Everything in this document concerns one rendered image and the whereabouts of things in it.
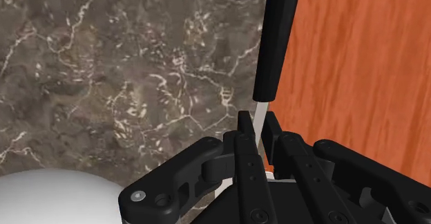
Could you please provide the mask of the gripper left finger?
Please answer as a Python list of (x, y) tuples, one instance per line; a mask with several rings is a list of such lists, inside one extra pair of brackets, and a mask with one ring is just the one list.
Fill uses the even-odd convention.
[(124, 188), (118, 205), (123, 224), (177, 224), (203, 196), (232, 178), (239, 224), (278, 224), (248, 111), (223, 140), (204, 137)]

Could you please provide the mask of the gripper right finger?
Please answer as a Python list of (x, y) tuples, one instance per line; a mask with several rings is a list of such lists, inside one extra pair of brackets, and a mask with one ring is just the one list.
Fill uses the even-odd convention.
[(293, 176), (314, 224), (373, 224), (355, 216), (336, 191), (340, 183), (387, 207), (396, 224), (431, 224), (431, 187), (427, 187), (332, 140), (309, 146), (297, 133), (282, 131), (268, 111), (262, 143), (275, 176)]

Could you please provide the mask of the black handled knife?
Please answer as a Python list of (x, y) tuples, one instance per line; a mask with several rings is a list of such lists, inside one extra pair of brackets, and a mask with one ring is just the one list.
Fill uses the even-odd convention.
[(269, 103), (276, 98), (298, 0), (266, 0), (253, 86), (253, 117), (259, 145)]

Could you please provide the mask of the orange wooden furniture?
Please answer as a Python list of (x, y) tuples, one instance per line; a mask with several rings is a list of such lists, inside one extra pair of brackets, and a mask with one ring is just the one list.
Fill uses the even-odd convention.
[(431, 0), (299, 0), (270, 109), (431, 186)]

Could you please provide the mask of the white rounded object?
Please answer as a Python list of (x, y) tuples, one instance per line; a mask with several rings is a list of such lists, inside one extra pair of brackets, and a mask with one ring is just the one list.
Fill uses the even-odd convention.
[(35, 169), (0, 177), (0, 224), (123, 224), (122, 187), (100, 176)]

